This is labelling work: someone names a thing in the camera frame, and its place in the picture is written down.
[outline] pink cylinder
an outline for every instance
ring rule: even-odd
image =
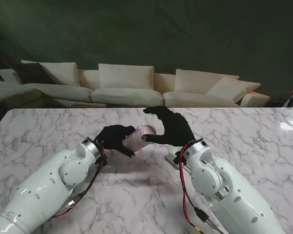
[[[151,142],[143,141],[141,137],[145,134],[156,135],[155,129],[150,125],[140,125],[136,128],[136,131],[126,137],[123,140],[123,145],[131,150],[132,152],[137,152],[143,147],[149,145]]]

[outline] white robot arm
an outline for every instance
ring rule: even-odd
[[[201,138],[183,153],[192,184],[230,234],[285,234],[262,195]]]
[[[17,188],[0,214],[0,234],[29,234],[58,211],[73,206],[73,200],[66,206],[65,202],[102,155],[100,146],[90,139],[73,151],[54,155]]]

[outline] white marble surface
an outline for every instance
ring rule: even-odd
[[[197,138],[229,160],[264,196],[286,233],[293,234],[293,109],[176,108]],[[18,184],[55,152],[74,149],[85,137],[94,138],[110,124],[161,122],[142,109],[18,109],[0,123],[0,212]],[[35,234],[181,234],[195,233],[182,210],[178,171],[165,161],[168,146],[149,145],[129,159],[107,152],[108,165],[89,194],[71,213],[45,222]],[[78,187],[84,189],[86,182]],[[209,211],[187,188],[195,203]],[[191,220],[213,233],[190,210]]]

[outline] dark green wall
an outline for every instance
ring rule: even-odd
[[[2,59],[153,65],[240,75],[285,100],[293,1],[0,0]]]

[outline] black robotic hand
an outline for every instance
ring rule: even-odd
[[[186,119],[179,113],[174,113],[166,106],[148,107],[143,110],[146,114],[155,114],[163,122],[164,134],[143,135],[142,140],[169,144],[172,146],[184,146],[191,140],[195,140],[193,132]]]
[[[132,126],[123,126],[123,125],[111,125],[104,127],[102,131],[97,135],[95,140],[102,142],[104,148],[108,150],[117,150],[122,154],[133,158],[135,153],[127,149],[123,145],[123,140],[130,134],[135,131],[135,128]]]

